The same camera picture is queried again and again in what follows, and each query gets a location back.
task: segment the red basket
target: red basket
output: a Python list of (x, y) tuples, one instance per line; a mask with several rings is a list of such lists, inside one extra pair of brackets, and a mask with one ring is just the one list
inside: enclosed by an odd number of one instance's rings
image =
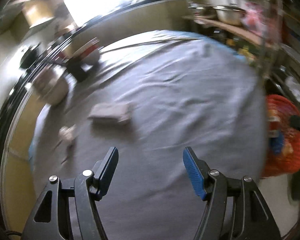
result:
[(269, 110), (275, 109), (278, 111), (281, 131), (285, 140), (291, 143), (293, 153), (286, 156), (282, 154), (276, 156), (269, 150), (262, 177), (297, 172), (300, 170), (300, 132), (290, 127), (289, 119), (292, 115), (300, 116), (300, 112), (288, 99), (279, 95), (268, 95), (267, 103)]

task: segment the wrinkled fabric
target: wrinkled fabric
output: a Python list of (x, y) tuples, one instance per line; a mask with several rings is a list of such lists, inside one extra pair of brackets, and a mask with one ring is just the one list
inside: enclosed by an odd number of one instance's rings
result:
[[(199, 39), (118, 49), (186, 37)], [(38, 117), (30, 153), (36, 192), (51, 175), (62, 180), (91, 169), (116, 146), (119, 163), (107, 195), (97, 203), (108, 238), (193, 239), (205, 203), (194, 193), (182, 151), (191, 146), (228, 177), (259, 179), (267, 140), (265, 99), (256, 74), (233, 50), (193, 33), (142, 33), (103, 52), (91, 76), (79, 84), (68, 77), (67, 99), (45, 106)], [(87, 117), (101, 102), (131, 102), (131, 123), (93, 125)], [(59, 129), (74, 124), (75, 146), (56, 147)], [(74, 202), (70, 206), (75, 210)], [(73, 229), (80, 239), (75, 222)]]

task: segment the metal screw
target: metal screw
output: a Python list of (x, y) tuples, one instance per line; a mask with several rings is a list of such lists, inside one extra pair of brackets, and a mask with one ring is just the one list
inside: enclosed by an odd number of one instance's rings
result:
[(52, 175), (49, 180), (50, 182), (55, 182), (58, 179), (58, 177), (56, 175)]
[(252, 181), (252, 178), (249, 177), (249, 176), (244, 176), (243, 179), (244, 179), (244, 181), (246, 181), (246, 182), (251, 182), (251, 181)]
[(217, 171), (217, 170), (211, 170), (211, 171), (210, 171), (210, 174), (211, 174), (212, 176), (215, 176), (215, 177), (216, 177), (216, 176), (219, 176), (220, 173), (219, 173), (219, 171)]
[(85, 171), (82, 172), (82, 175), (86, 176), (86, 177), (89, 177), (91, 174), (92, 174), (91, 170), (85, 170)]

